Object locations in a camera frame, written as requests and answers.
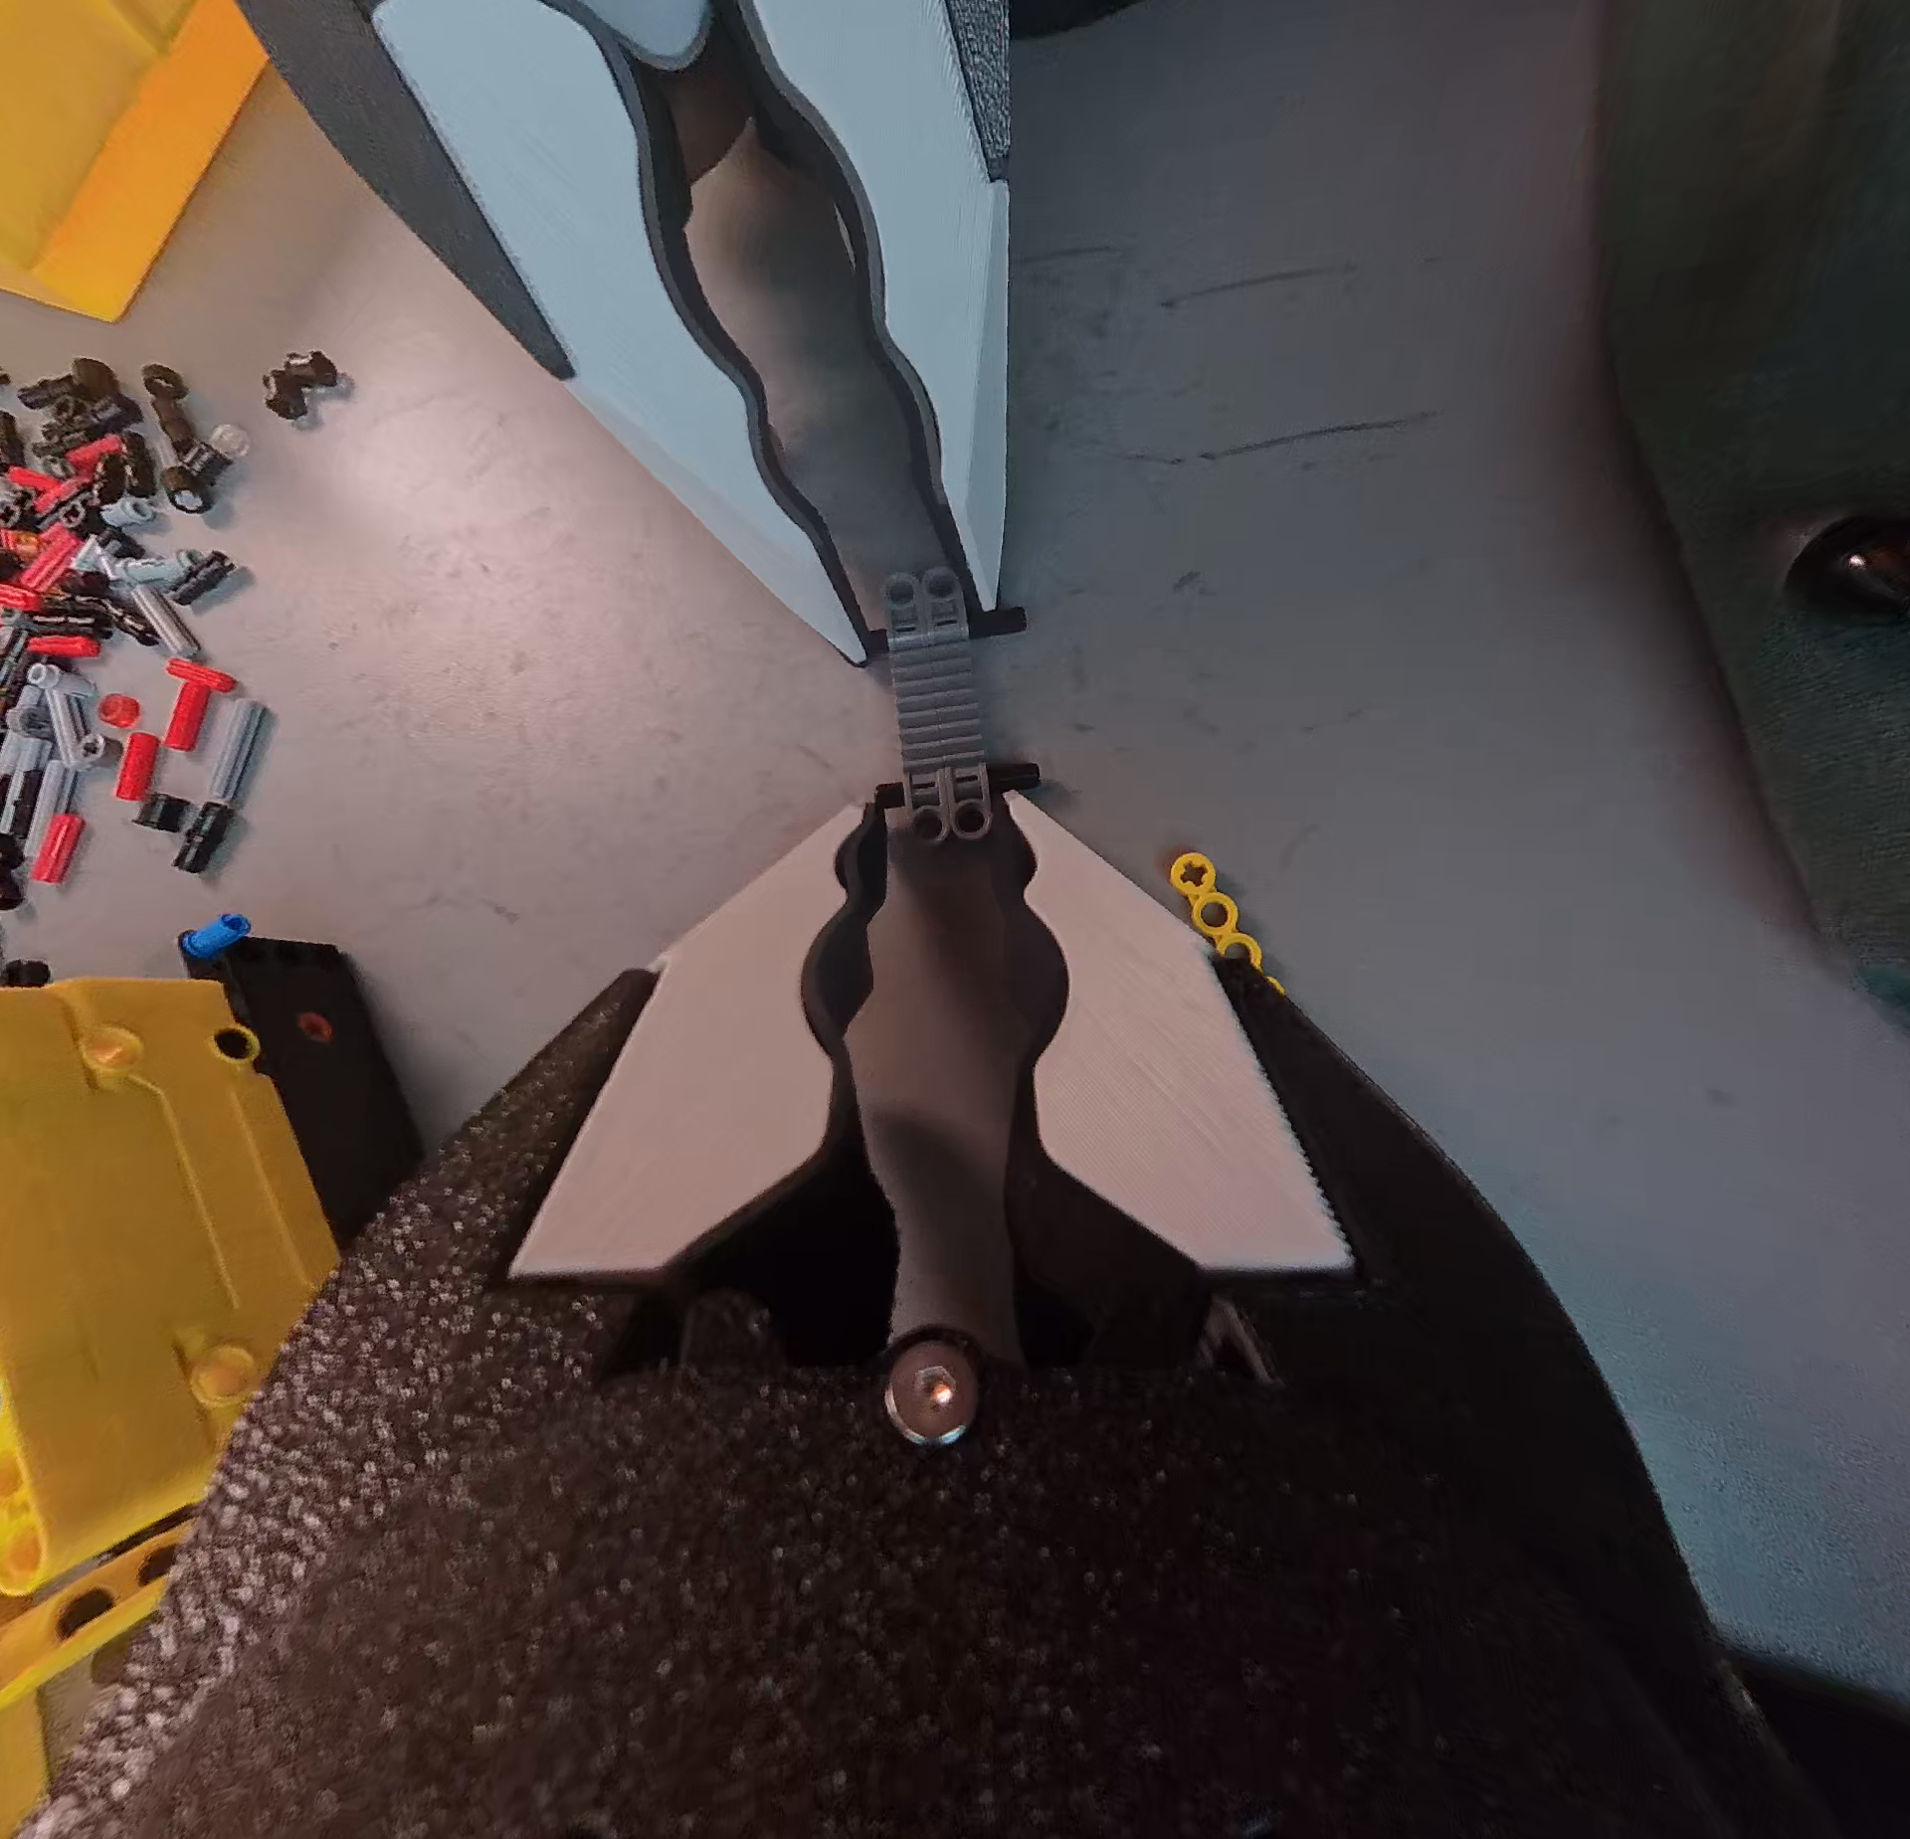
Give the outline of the pile of small lego pins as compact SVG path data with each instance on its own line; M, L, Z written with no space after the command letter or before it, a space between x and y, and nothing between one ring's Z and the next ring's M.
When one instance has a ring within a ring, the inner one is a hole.
M175 872L224 863L273 713L205 642L247 570L196 528L247 453L175 365L5 382L5 915L63 888L113 809Z

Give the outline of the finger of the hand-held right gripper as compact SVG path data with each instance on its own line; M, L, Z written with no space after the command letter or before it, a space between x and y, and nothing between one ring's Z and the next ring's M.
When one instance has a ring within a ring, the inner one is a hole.
M561 343L572 395L772 599L868 663L840 553L699 282L662 86L577 0L381 0L369 24Z
M922 500L997 611L1009 446L1009 0L726 0L761 103L825 183Z

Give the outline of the grey lego gear rack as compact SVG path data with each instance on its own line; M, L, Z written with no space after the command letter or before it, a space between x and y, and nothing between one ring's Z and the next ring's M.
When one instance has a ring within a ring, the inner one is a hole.
M980 733L980 706L962 582L946 567L931 570L922 590L939 649L935 706L935 799L939 842L976 844L989 833L989 779Z
M919 577L896 571L883 582L889 675L897 723L905 813L925 845L948 835L939 744L941 644L933 595Z

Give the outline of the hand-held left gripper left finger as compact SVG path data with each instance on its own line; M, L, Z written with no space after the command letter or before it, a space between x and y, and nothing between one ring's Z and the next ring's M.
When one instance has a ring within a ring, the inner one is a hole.
M515 1284L631 1287L655 1361L713 1295L761 1308L800 1367L889 1345L899 1238L847 1058L886 888L886 815L847 807L655 961Z

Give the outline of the yellow black lego model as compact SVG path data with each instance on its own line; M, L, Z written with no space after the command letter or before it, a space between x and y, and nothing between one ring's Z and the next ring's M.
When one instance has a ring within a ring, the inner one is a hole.
M423 1141L345 954L1 1008L5 1717L152 1607L241 1413Z

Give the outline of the yellow plastic bin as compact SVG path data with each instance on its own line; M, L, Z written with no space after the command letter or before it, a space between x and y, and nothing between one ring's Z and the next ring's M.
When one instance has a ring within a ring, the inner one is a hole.
M118 322L264 48L233 0L1 0L1 289Z

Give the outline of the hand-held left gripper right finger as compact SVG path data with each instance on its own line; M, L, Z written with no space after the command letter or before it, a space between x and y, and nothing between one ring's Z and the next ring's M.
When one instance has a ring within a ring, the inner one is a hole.
M1208 942L1009 801L1032 993L1006 1219L1029 1367L1181 1367L1236 1284L1341 1286L1353 1252Z

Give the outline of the yellow lego beam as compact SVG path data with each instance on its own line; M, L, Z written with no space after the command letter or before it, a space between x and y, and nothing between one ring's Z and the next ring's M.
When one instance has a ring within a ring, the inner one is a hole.
M1215 959L1240 961L1277 983L1265 971L1262 946L1240 924L1237 903L1222 889L1215 863L1204 851L1181 851L1172 859L1168 879L1182 900L1194 930L1208 943Z

